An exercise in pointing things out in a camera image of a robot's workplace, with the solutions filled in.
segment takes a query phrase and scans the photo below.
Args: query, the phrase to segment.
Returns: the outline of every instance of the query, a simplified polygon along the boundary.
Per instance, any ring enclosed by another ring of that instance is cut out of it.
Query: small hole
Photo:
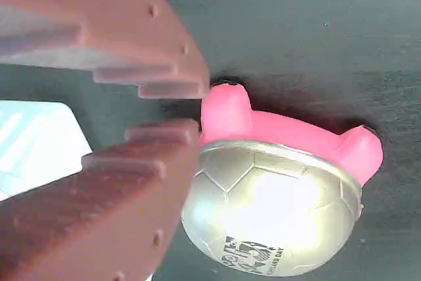
[[[125,281],[126,277],[123,272],[119,272],[114,278],[112,278],[112,281]]]
[[[156,18],[159,14],[159,8],[155,5],[149,5],[148,11],[153,18]]]
[[[153,236],[153,245],[160,246],[162,243],[162,238],[164,237],[164,232],[162,230],[157,230]]]
[[[182,47],[182,54],[187,55],[189,53],[189,47],[186,45],[183,45]]]

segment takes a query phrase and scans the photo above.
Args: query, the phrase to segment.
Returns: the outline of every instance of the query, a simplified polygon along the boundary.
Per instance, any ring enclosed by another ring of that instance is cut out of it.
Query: pink ear
[[[249,96],[241,85],[223,84],[202,101],[202,140],[217,140],[251,131]]]
[[[372,132],[358,126],[340,135],[341,145],[333,152],[333,161],[364,185],[383,162],[382,143]]]

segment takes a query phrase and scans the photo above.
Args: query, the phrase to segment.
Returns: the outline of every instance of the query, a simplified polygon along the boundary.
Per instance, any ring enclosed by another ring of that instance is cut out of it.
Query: silver soccer ball
[[[360,198],[350,174],[310,153],[223,140],[202,148],[182,222],[190,240],[223,265],[294,276],[341,249]]]

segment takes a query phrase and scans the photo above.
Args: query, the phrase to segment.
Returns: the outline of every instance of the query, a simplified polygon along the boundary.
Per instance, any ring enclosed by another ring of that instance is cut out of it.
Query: brown plastic claw
[[[0,280],[145,280],[180,219],[198,159],[192,120],[131,128],[83,171],[0,203]]]
[[[165,0],[0,0],[0,63],[90,70],[144,98],[209,89],[206,63]]]

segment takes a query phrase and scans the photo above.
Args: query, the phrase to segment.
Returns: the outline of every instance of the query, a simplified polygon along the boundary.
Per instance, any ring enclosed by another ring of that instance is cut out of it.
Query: black surface
[[[214,77],[239,76],[255,109],[338,133],[365,123],[383,141],[384,165],[364,187],[347,245],[284,280],[421,280],[421,0],[169,1]],[[65,102],[93,148],[120,141],[127,126],[199,117],[196,101],[142,101],[84,72],[2,66],[0,97]],[[212,262],[180,228],[154,280],[264,279]]]

